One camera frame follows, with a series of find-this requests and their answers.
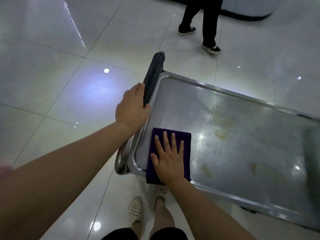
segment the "purple cloth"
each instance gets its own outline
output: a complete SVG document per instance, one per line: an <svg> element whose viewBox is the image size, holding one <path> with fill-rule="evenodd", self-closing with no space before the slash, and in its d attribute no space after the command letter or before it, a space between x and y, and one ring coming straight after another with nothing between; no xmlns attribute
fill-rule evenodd
<svg viewBox="0 0 320 240"><path fill-rule="evenodd" d="M184 177L190 182L190 151L191 151L191 134L181 131L175 131L170 129L159 129L159 128L153 128L152 130L152 136L151 136L151 142L150 142L150 149L149 149L149 157L148 157L148 165L146 167L146 183L147 184L159 184L159 185L165 185L163 182L160 181L158 178L155 168L151 161L151 153L154 153L159 158L157 148L156 148L156 142L155 142L155 135L159 137L159 141L164 146L163 142L163 132L166 131L168 135L169 144L171 147L171 134L175 133L176 135L176 143L177 143L177 149L179 151L180 148L180 142L184 141L184 152L183 152L183 164L184 164Z"/></svg>

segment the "hand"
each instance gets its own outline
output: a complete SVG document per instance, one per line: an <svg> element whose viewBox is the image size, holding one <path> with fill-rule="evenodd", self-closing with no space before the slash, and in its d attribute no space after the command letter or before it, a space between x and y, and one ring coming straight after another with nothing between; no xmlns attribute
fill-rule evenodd
<svg viewBox="0 0 320 240"><path fill-rule="evenodd" d="M151 113L150 104L143 108L144 88L144 83L138 83L127 90L115 111L115 121L125 125L132 136L145 125Z"/></svg>
<svg viewBox="0 0 320 240"><path fill-rule="evenodd" d="M164 150L160 144L159 137L155 136L154 140L159 154L159 159L156 154L151 153L151 160L161 182L168 186L172 182L178 182L179 180L184 179L183 141L180 142L180 149L178 153L176 136L174 133L171 134L171 148L166 131L163 132Z"/></svg>

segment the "glossy floor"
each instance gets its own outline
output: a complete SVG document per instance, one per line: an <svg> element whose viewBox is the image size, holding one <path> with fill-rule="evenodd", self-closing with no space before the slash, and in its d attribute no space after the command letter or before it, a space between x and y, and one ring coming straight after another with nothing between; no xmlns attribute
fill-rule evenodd
<svg viewBox="0 0 320 240"><path fill-rule="evenodd" d="M201 82L320 116L320 0L285 0L261 22L219 17L209 56L180 37L184 6L166 0L0 0L0 163L17 168L114 121L125 90L143 81L152 56ZM127 206L144 198L145 233L154 188L119 176L113 156L42 240L100 240L128 226ZM193 239L181 209L167 205ZM218 202L258 239L318 239L299 226Z"/></svg>

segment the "metal cart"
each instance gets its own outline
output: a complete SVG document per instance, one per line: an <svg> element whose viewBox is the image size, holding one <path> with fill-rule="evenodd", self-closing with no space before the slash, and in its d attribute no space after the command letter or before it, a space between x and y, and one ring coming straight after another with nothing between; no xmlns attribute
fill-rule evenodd
<svg viewBox="0 0 320 240"><path fill-rule="evenodd" d="M309 187L305 162L307 153L319 166L319 118L164 71L164 61L153 57L144 80L152 114L119 149L116 172L146 177L154 127L189 132L196 188L319 231L320 184Z"/></svg>

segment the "black pants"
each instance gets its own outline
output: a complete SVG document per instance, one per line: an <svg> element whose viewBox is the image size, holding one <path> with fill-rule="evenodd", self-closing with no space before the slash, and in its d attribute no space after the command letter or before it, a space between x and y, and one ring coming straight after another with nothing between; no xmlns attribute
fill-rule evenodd
<svg viewBox="0 0 320 240"><path fill-rule="evenodd" d="M186 234L178 228L167 227L155 232L150 240L188 240ZM131 228L121 228L110 232L102 240L138 240Z"/></svg>
<svg viewBox="0 0 320 240"><path fill-rule="evenodd" d="M203 9L203 45L214 47L216 45L214 37L217 34L217 21L222 1L223 0L189 0L179 29L189 30L193 17L200 9Z"/></svg>

